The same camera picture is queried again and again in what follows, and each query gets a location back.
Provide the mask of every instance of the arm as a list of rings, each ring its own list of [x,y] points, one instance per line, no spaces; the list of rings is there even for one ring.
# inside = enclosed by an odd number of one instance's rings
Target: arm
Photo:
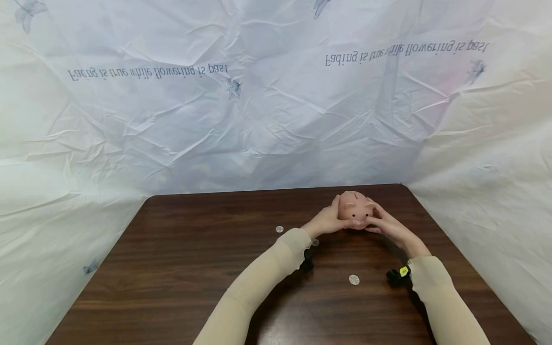
[[[424,303],[439,345],[488,345],[483,329],[460,297],[441,261],[435,256],[410,259],[412,290]]]
[[[243,345],[253,313],[276,284],[299,268],[311,241],[323,233],[360,224],[338,220],[338,203],[339,195],[301,229],[289,230],[255,259],[222,296],[194,345]]]
[[[483,329],[462,300],[441,261],[409,229],[376,204],[367,217],[366,230],[380,233],[403,249],[409,257],[412,290],[424,303],[431,330],[439,345],[488,345]]]

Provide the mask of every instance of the wrinkled plastic sheet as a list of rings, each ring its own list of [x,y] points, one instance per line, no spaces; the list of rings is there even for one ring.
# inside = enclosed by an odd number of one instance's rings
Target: wrinkled plastic sheet
[[[43,1],[0,5],[3,339],[45,342],[149,195],[405,182],[546,343],[545,224],[480,251],[464,225],[549,190],[544,141],[516,144],[543,128],[547,2]]]

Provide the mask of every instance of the brown tabletop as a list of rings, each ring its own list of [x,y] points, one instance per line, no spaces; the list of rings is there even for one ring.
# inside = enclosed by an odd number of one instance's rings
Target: brown tabletop
[[[346,189],[374,199],[423,239],[492,344],[534,344],[398,184],[150,198],[47,344],[191,344],[226,288],[280,236],[275,228],[303,225]],[[314,270],[276,286],[253,316],[247,344],[433,343],[416,294],[386,282],[385,273],[401,267],[397,248],[364,231],[319,239]]]

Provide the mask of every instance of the bird print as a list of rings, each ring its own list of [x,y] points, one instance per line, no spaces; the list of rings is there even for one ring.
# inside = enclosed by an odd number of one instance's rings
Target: bird print
[[[228,88],[226,89],[228,91],[228,100],[234,98],[234,97],[237,97],[239,98],[240,97],[240,94],[241,94],[241,84],[239,83],[238,80],[236,79],[232,79],[232,78],[227,78],[225,80]]]
[[[475,81],[485,72],[487,65],[483,63],[483,60],[475,60],[471,62],[471,71],[468,72],[468,82],[473,85]]]
[[[320,14],[324,10],[328,2],[330,2],[330,0],[316,0],[313,7],[313,9],[316,10],[314,13],[314,19],[320,17]]]
[[[100,261],[97,260],[97,259],[94,259],[90,263],[90,266],[84,266],[82,268],[82,270],[84,271],[84,274],[90,274],[90,273],[94,272],[95,270],[97,270],[98,267],[100,267]]]
[[[25,0],[23,4],[18,2],[18,0],[14,1],[17,5],[19,5],[19,8],[15,10],[15,21],[23,25],[23,30],[25,30],[27,34],[30,34],[31,19],[33,19],[37,14],[46,12],[48,7],[46,7],[45,3],[41,3],[36,0]]]

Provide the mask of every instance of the silver coin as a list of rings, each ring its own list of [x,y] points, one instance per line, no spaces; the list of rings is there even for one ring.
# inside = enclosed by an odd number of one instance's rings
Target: silver coin
[[[349,276],[349,283],[351,283],[353,285],[358,285],[358,284],[360,284],[360,279],[358,278],[357,275],[351,274]]]

